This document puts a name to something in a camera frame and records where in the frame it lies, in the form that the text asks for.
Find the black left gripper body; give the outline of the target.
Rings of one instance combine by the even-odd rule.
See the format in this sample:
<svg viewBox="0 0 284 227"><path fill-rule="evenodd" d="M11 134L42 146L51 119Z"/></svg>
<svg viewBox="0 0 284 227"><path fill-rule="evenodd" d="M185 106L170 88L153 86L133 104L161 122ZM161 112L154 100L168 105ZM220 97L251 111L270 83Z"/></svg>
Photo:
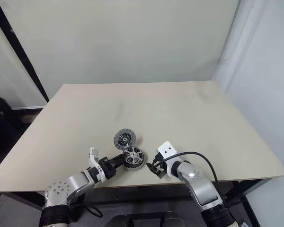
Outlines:
<svg viewBox="0 0 284 227"><path fill-rule="evenodd" d="M105 178L109 180L116 174L116 168L115 168L115 161L114 159L108 159L107 157L104 157L99 160L99 165L104 171Z"/></svg>

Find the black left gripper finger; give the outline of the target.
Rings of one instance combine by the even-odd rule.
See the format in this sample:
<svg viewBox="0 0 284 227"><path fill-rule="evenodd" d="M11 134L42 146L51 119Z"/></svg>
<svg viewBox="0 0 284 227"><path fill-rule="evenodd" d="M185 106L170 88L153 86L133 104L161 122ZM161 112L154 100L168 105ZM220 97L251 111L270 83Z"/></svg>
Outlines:
<svg viewBox="0 0 284 227"><path fill-rule="evenodd" d="M118 156L109 160L110 164L123 164L126 159L126 155L119 154Z"/></svg>
<svg viewBox="0 0 284 227"><path fill-rule="evenodd" d="M125 158L113 158L112 159L112 167L117 169L118 167L122 166L125 162Z"/></svg>

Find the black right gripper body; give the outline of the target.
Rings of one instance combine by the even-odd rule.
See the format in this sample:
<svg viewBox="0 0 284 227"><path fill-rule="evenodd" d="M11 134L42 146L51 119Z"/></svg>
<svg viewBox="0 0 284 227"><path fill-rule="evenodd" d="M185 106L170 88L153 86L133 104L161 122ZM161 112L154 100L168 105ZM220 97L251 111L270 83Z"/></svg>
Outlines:
<svg viewBox="0 0 284 227"><path fill-rule="evenodd" d="M163 162L164 157L162 154L157 153L155 156L152 165L158 170L158 171L166 171L167 170L167 164Z"/></svg>

